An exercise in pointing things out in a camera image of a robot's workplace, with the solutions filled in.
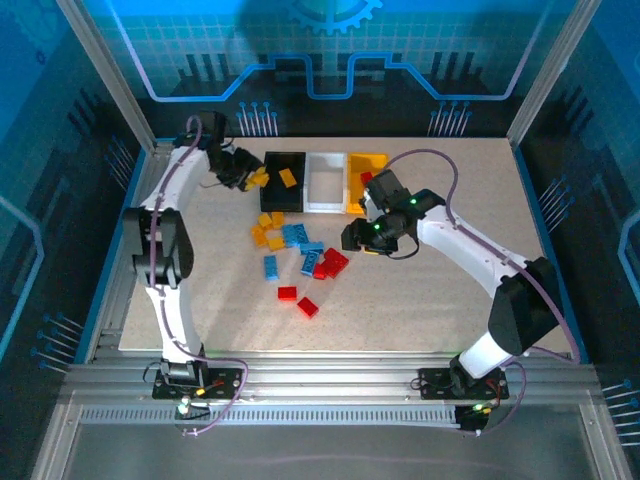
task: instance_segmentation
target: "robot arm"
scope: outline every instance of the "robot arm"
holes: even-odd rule
[[[342,248],[391,256],[398,239],[409,235],[417,249],[430,245],[469,273],[493,299],[487,332],[450,363],[454,392],[460,397],[513,356],[521,355],[557,325],[557,320],[529,282],[464,234],[461,226],[529,272],[560,304],[555,270],[545,258],[533,262],[496,244],[451,212],[445,201],[422,190],[412,195],[395,174],[385,170],[367,183],[362,206],[367,219],[357,219],[342,233]]]
[[[248,151],[222,145],[226,126],[223,115],[203,113],[201,118],[204,133],[197,147],[188,152],[196,137],[193,132],[179,136],[156,188],[140,207],[129,208],[123,215],[124,245],[138,281],[151,298],[162,334],[160,369],[165,383],[185,388],[203,387],[209,382],[207,365],[192,357],[202,356],[203,347],[191,315],[188,278],[194,254],[182,212],[207,172],[216,173],[227,188],[247,191],[254,186],[251,176],[263,168],[262,162]],[[151,222],[159,200],[156,238],[152,239]],[[153,285],[151,242],[156,245]],[[166,326],[173,338],[169,338]]]

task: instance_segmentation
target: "beige tabletop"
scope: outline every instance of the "beige tabletop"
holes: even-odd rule
[[[238,146],[264,158],[266,151],[384,152],[414,148],[449,154],[460,170],[453,209],[504,247],[542,254],[511,148],[505,139],[258,138]],[[400,160],[394,171],[412,192],[429,188],[445,196],[449,165],[433,155]],[[211,174],[203,184],[215,183]],[[229,351],[423,351],[453,352],[470,346],[487,328],[491,300],[467,273],[440,252],[423,246],[406,261],[349,253],[337,279],[300,273],[303,257],[277,252],[280,280],[267,282],[263,257],[250,235],[260,214],[259,193],[198,188],[185,215],[195,250],[189,278],[195,327],[205,348]],[[286,214],[304,223],[311,241],[340,249],[340,233],[352,215]],[[401,242],[408,251],[412,247]],[[295,304],[278,301],[277,287],[296,285],[320,308],[311,320]],[[559,328],[540,345],[568,351]],[[161,338],[151,301],[136,285],[120,343],[122,350],[159,350]]]

